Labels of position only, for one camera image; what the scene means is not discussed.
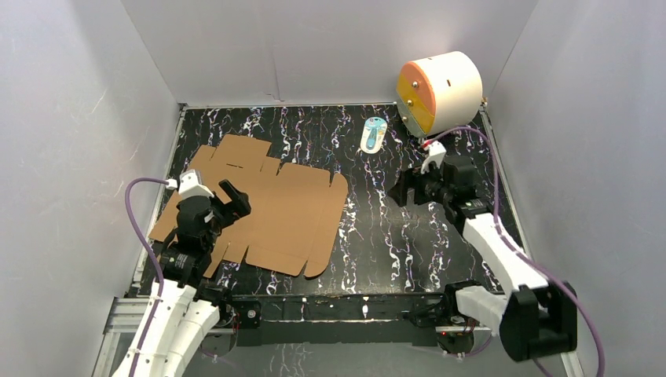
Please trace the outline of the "brown cardboard box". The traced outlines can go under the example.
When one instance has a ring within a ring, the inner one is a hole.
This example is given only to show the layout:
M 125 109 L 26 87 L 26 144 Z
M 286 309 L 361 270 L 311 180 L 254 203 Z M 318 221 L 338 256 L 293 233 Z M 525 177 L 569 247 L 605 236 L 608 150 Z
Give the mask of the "brown cardboard box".
M 270 142 L 225 135 L 202 145 L 187 168 L 223 201 L 218 183 L 229 180 L 248 195 L 251 213 L 222 231 L 205 272 L 223 262 L 246 262 L 289 276 L 314 278 L 329 264 L 349 186 L 340 173 L 284 163 L 268 155 Z

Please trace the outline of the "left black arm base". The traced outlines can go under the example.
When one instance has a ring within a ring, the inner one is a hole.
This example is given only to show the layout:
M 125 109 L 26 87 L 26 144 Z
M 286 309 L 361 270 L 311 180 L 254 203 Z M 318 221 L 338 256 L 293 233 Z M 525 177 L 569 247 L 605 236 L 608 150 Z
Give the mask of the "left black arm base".
M 258 298 L 226 295 L 221 319 L 205 335 L 199 351 L 214 360 L 222 359 L 240 343 L 241 332 L 258 330 L 262 321 L 262 304 Z

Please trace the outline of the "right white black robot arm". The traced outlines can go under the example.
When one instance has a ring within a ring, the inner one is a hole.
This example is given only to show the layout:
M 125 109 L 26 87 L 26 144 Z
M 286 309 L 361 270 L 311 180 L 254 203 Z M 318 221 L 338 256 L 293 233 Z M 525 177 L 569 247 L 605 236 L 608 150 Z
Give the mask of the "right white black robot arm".
M 402 170 L 388 196 L 399 207 L 414 195 L 416 205 L 437 203 L 462 238 L 489 265 L 503 288 L 502 295 L 475 280 L 445 286 L 436 310 L 453 325 L 468 319 L 490 329 L 508 357 L 535 360 L 577 348 L 577 309 L 567 283 L 557 285 L 525 261 L 521 248 L 503 235 L 489 203 L 477 193 L 471 159 L 446 156 Z

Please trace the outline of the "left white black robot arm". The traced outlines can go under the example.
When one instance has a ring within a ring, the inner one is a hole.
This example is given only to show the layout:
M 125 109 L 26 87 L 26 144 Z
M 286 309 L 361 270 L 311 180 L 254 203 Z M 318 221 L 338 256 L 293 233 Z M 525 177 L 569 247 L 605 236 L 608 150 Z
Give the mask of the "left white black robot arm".
M 218 185 L 230 201 L 203 183 L 199 171 L 162 182 L 177 191 L 176 225 L 154 252 L 134 219 L 135 233 L 156 270 L 156 279 L 134 339 L 115 376 L 181 376 L 208 332 L 236 318 L 230 296 L 205 281 L 217 238 L 223 229 L 248 216 L 246 193 L 229 181 Z

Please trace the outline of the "light blue packaged tool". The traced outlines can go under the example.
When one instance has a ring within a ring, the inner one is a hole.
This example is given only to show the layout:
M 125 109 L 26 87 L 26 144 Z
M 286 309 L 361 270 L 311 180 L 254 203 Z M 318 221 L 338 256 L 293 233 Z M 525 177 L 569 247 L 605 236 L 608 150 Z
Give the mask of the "light blue packaged tool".
M 367 154 L 377 153 L 382 147 L 387 128 L 388 123 L 384 118 L 373 116 L 366 119 L 360 149 Z

